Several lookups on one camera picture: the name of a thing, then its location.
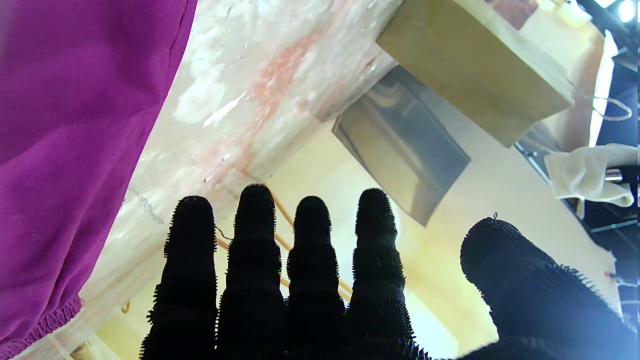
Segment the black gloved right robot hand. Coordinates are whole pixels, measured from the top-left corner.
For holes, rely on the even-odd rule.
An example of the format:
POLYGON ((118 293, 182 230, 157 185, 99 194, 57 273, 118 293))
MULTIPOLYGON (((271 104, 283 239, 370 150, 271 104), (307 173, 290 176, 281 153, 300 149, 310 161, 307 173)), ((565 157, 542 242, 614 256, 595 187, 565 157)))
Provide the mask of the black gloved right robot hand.
MULTIPOLYGON (((359 197, 353 287, 338 293, 329 210, 307 196, 297 206, 294 246, 281 293, 275 202, 263 184, 243 189, 219 304, 213 208, 187 196, 174 209, 166 264, 148 315, 142 360, 427 360, 406 308, 406 278, 386 194, 359 197)), ((489 306, 498 340, 464 360, 637 360, 638 334, 586 277, 527 240, 512 224, 484 218, 461 245, 462 273, 489 306)))

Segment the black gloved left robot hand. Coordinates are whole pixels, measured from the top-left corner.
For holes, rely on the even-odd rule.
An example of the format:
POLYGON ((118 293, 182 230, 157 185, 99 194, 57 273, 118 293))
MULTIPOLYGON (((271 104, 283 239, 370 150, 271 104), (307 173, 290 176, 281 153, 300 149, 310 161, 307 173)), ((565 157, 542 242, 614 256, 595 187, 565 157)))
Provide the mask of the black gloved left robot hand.
POLYGON ((622 185, 628 186, 631 193, 631 207, 637 207, 638 205, 638 173, 639 166, 637 164, 620 166, 619 170, 622 175, 622 185))

